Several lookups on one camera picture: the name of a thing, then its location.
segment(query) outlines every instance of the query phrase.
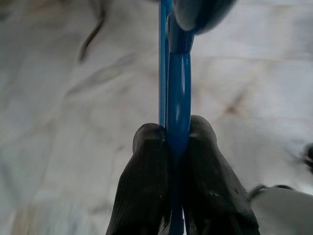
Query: white marble surface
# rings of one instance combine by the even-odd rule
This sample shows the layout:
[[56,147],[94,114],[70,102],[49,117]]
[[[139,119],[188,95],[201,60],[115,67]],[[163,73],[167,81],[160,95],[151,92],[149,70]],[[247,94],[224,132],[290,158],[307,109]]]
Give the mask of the white marble surface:
[[[211,122],[246,189],[288,184],[313,194],[313,176],[291,154],[313,142],[312,3],[242,0],[195,39],[192,113]],[[0,21],[0,219],[66,198],[103,234],[133,135],[157,122],[157,5],[114,0],[84,63],[79,48],[95,25],[88,1],[0,10],[8,14]]]

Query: marble floor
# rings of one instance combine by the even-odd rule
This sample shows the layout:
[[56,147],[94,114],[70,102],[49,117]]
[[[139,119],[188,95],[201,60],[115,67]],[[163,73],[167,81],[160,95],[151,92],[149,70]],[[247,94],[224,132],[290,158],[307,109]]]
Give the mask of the marble floor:
[[[0,220],[69,200],[106,230],[133,135],[157,122],[158,6],[114,0],[80,63],[95,24],[88,0],[0,0]],[[192,113],[247,190],[313,194],[298,160],[313,142],[313,0],[239,0],[196,37],[192,76]]]

